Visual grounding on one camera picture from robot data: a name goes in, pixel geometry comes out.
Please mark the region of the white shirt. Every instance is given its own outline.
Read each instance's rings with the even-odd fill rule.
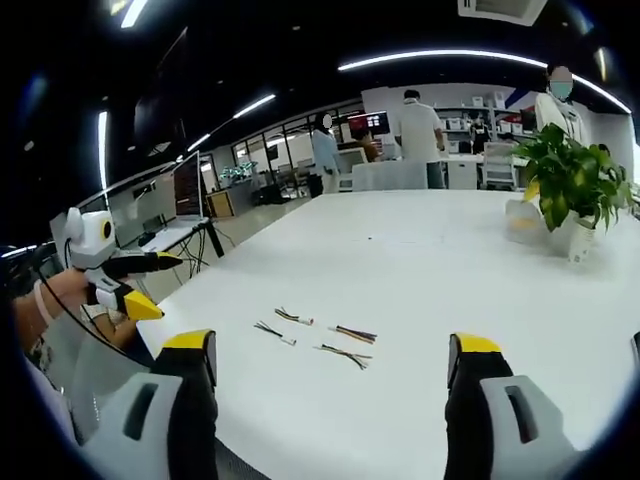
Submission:
[[[580,145],[585,147],[591,145],[589,132],[587,132],[578,111],[570,105],[566,105],[563,106],[563,108],[571,111],[572,115],[565,115],[558,107],[557,102],[559,102],[559,100],[555,100],[548,93],[540,93],[536,97],[536,123],[538,131],[541,131],[550,123],[555,123]]]
[[[402,137],[404,160],[440,161],[435,131],[442,128],[436,111],[418,101],[405,104],[396,118],[395,135]]]
[[[338,173],[338,164],[335,156],[338,154],[338,144],[335,138],[320,130],[314,130],[311,134],[311,146],[313,147],[313,163],[315,173],[322,175],[324,168],[330,168],[334,174]]]

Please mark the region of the air conditioner vent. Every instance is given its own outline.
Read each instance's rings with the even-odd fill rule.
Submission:
[[[531,26],[548,0],[458,0],[461,17],[485,18]]]

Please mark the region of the face mask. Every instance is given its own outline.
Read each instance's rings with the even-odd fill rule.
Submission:
[[[573,85],[570,82],[551,82],[551,93],[560,100],[566,100],[571,95]]]

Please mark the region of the green leaves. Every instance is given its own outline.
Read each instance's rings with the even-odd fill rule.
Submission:
[[[593,226],[604,219],[607,229],[618,209],[632,204],[626,171],[597,145],[585,148],[566,137],[564,130],[547,125],[537,137],[514,149],[529,159],[527,180],[540,188],[540,211],[547,228],[553,231],[570,210],[580,217],[594,216]]]

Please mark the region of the chair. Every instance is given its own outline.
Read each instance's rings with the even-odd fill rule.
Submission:
[[[513,166],[510,143],[487,142],[484,146],[484,165],[482,167],[483,186],[489,185],[515,190],[517,186],[516,171]]]
[[[338,192],[353,191],[353,168],[357,165],[367,164],[367,156],[364,148],[347,148],[340,150],[335,156],[338,166]]]
[[[426,190],[424,162],[379,162],[353,167],[353,191]]]

